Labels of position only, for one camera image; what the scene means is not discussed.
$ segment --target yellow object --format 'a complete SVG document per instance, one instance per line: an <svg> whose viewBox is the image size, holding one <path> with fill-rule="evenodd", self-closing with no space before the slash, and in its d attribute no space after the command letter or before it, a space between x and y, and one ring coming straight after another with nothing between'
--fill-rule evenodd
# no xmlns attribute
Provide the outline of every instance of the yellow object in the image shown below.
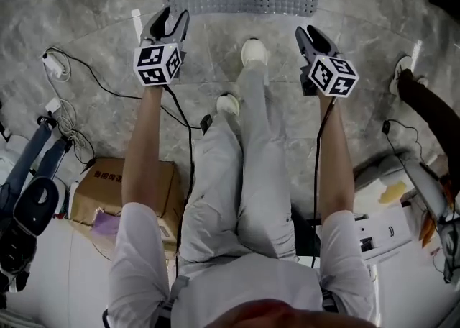
<svg viewBox="0 0 460 328"><path fill-rule="evenodd" d="M380 196L379 203L391 204L393 201L400 199L406 188L407 185L402 181L395 185L387 186L387 190Z"/></svg>

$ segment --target marble floor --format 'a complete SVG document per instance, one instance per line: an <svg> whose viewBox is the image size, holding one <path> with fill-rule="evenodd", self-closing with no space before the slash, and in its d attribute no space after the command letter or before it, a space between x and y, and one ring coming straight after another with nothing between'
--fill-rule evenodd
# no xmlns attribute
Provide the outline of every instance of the marble floor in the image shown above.
<svg viewBox="0 0 460 328"><path fill-rule="evenodd" d="M142 92L133 72L137 34L132 10L145 23L162 8L162 0L0 0L0 112L13 133L31 137L36 118L53 97L42 71L40 55L56 45L93 66L106 86L119 93ZM233 90L241 70L239 52L248 37L258 37L270 52L270 90L279 99L287 126L287 168L293 203L302 212L312 208L315 138L319 128L316 98L303 97L302 58L294 31L299 25L320 27L353 61L361 80L341 102L346 136L354 165L390 149L380 132L385 118L417 127L423 155L441 152L428 126L387 92L401 53L417 56L415 73L426 75L429 87L460 113L460 27L427 0L319 0L311 18L278 14L203 14L193 16L185 41L187 58L173 86L189 121L199 123L215 98ZM72 64L72 78L55 84L78 113L78 128L100 156L122 157L136 119L138 101L102 91L88 71ZM165 106L174 110L165 94ZM180 166L186 183L189 169L187 130L162 113L160 157ZM413 147L414 134L393 127L400 147ZM194 132L199 140L200 132ZM67 182L82 166L69 154L58 175Z"/></svg>

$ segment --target sleeve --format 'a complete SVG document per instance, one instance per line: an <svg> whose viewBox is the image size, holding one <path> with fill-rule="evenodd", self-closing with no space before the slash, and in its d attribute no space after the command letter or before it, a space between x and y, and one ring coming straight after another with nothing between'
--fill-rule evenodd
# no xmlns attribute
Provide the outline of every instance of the sleeve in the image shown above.
<svg viewBox="0 0 460 328"><path fill-rule="evenodd" d="M321 239L321 287L333 294L339 312L374 321L374 287L362 258L353 213L338 211L327 217Z"/></svg>
<svg viewBox="0 0 460 328"><path fill-rule="evenodd" d="M126 204L121 212L109 272L109 322L150 327L155 309L169 296L165 251L151 208Z"/></svg>

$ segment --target light gray pants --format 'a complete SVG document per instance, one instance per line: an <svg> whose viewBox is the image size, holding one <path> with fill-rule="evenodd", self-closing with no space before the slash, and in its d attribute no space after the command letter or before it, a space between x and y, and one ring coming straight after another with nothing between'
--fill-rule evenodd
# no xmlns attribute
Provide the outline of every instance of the light gray pants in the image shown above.
<svg viewBox="0 0 460 328"><path fill-rule="evenodd" d="M224 114L218 114L195 149L195 185L185 208L179 273L256 252L297 260L285 164L285 128L264 79L266 66L241 72L241 148Z"/></svg>

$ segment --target cardboard box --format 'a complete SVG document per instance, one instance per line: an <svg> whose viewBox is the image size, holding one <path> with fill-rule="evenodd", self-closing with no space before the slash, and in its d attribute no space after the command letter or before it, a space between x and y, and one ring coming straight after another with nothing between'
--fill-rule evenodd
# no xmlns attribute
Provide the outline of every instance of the cardboard box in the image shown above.
<svg viewBox="0 0 460 328"><path fill-rule="evenodd" d="M72 227L103 249L114 247L111 240L91 232L98 210L121 213L121 180L124 159L98 159L80 182L73 196L69 221ZM175 253L180 218L184 211L180 175L174 162L160 162L158 209L155 209L167 258Z"/></svg>

